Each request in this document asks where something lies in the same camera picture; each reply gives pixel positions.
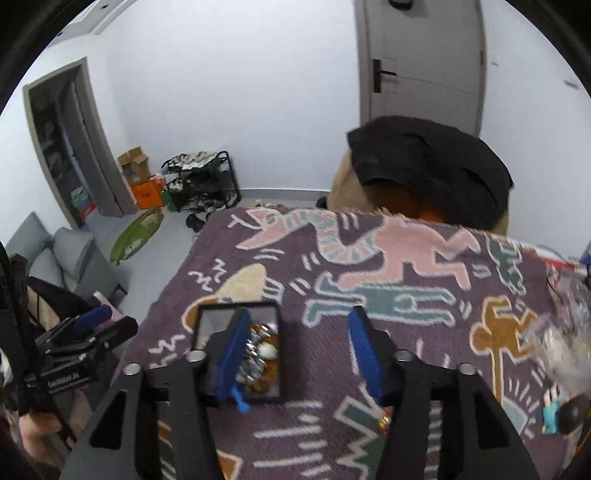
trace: doorway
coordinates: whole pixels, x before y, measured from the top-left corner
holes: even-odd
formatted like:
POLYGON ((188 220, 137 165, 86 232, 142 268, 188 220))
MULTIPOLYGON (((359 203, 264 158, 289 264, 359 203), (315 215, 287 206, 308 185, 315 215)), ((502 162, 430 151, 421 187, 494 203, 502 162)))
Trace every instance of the doorway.
POLYGON ((486 75, 480 0, 355 0, 361 120, 403 115, 478 136, 486 75))
POLYGON ((95 210, 137 211, 100 125, 86 59, 23 88, 31 138, 47 182, 72 228, 95 210))

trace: box with beads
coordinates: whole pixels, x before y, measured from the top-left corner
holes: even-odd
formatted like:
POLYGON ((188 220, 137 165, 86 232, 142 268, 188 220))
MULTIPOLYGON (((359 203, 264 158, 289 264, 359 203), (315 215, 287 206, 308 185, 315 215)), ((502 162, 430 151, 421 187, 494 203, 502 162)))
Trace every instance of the box with beads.
POLYGON ((236 379, 248 403, 280 403, 282 380, 281 312, 273 301, 216 303, 199 306, 193 349, 201 350, 216 332, 228 328, 236 309, 251 314, 250 338, 236 379))

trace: purple blanket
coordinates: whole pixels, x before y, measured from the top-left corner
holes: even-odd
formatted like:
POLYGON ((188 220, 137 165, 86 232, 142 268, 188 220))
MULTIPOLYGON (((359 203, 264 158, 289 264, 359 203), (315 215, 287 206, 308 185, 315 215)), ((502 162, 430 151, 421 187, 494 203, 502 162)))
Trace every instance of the purple blanket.
MULTIPOLYGON (((375 477, 383 414, 349 343, 356 304, 427 363, 473 363, 541 478, 559 471, 564 442, 541 433, 549 382, 519 341, 538 314, 554 312, 542 260, 500 238, 399 216, 228 210, 208 221, 123 362, 157 367, 184 354, 200 303, 260 299, 281 304, 286 403, 247 415, 210 409, 227 479, 375 477)), ((174 478, 165 409, 162 420, 163 471, 174 478)), ((437 477, 439 421, 432 408, 426 478, 437 477)))

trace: ceiling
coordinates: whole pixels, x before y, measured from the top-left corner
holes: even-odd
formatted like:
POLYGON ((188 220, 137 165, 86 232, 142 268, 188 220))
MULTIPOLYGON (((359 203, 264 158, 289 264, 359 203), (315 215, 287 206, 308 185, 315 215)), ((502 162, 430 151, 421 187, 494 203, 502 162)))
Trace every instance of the ceiling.
POLYGON ((115 18, 136 0, 96 0, 72 20, 50 43, 68 40, 81 35, 99 35, 115 18))

